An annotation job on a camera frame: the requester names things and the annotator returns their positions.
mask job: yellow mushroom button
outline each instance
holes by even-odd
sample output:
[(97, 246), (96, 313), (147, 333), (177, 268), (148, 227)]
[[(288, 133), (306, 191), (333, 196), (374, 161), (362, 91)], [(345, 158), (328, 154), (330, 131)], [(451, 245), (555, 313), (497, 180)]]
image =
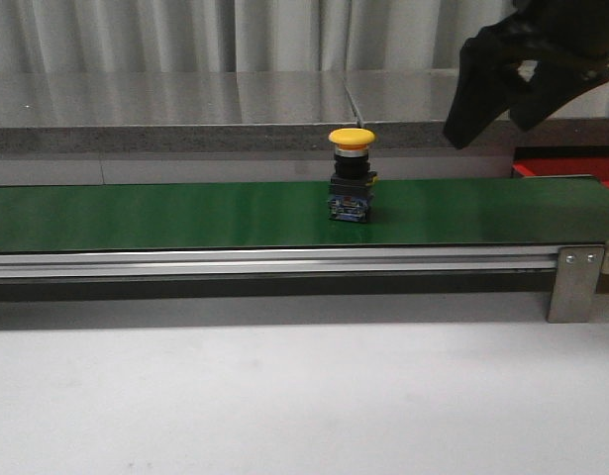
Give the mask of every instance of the yellow mushroom button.
[(329, 141), (344, 150), (359, 150), (374, 142), (376, 135), (366, 129), (336, 129), (328, 135)]

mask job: white curtain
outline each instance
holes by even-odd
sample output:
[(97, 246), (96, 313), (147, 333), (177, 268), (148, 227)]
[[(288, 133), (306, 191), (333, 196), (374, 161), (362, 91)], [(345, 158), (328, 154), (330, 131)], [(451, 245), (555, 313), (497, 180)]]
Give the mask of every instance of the white curtain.
[(511, 0), (0, 0), (0, 72), (455, 67)]

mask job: red object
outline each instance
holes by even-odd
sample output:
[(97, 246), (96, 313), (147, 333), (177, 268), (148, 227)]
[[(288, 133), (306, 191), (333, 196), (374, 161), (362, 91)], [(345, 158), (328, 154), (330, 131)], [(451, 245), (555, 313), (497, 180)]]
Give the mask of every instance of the red object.
[(609, 188), (609, 157), (526, 158), (513, 168), (523, 176), (592, 175)]

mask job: green belt surface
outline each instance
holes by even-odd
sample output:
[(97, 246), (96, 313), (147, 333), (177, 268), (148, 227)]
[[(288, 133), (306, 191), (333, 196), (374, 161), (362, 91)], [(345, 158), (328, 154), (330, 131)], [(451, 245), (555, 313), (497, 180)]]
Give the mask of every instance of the green belt surface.
[(328, 182), (0, 187), (0, 253), (609, 239), (592, 179), (381, 181), (371, 223), (331, 221)]

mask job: white floor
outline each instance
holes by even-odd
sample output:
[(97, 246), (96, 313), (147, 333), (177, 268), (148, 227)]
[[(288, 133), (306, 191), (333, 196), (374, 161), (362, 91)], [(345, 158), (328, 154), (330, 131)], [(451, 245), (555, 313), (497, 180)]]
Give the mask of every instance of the white floor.
[(406, 322), (0, 332), (0, 474), (609, 474), (609, 323), (546, 324), (546, 300), (0, 304), (27, 323)]

